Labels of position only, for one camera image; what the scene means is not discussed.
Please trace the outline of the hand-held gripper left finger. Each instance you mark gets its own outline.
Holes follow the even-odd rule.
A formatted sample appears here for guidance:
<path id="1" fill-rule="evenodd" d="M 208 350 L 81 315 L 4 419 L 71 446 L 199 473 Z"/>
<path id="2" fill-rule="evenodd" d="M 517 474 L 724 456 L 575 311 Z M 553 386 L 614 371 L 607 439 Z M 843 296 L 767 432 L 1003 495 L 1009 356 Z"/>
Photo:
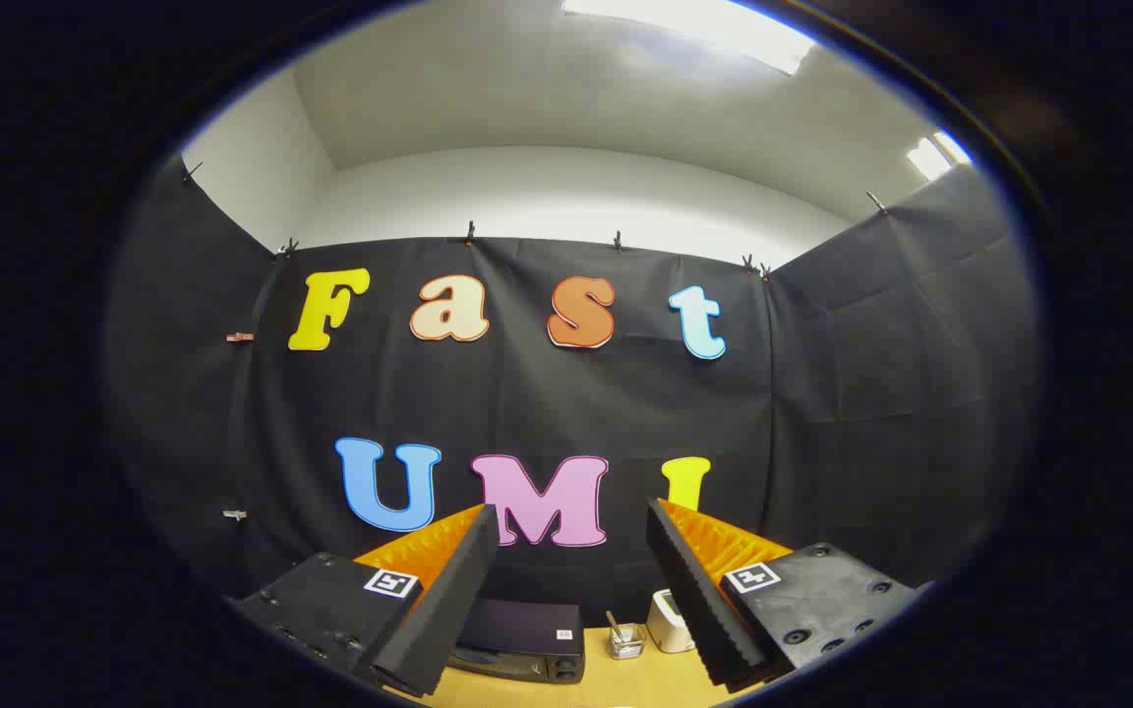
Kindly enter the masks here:
<path id="1" fill-rule="evenodd" d="M 438 686 L 499 551 L 499 512 L 477 503 L 350 558 L 320 552 L 230 606 L 261 636 L 351 684 Z"/>

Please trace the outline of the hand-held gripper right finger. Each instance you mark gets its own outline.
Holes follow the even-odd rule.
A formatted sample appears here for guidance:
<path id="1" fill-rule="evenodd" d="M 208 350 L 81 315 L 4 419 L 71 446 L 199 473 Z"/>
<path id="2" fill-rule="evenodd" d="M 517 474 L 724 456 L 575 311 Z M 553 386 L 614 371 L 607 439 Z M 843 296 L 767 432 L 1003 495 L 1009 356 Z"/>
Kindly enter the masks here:
<path id="1" fill-rule="evenodd" d="M 707 676 L 727 689 L 821 664 L 925 592 L 833 544 L 791 551 L 672 501 L 648 503 L 646 541 Z"/>

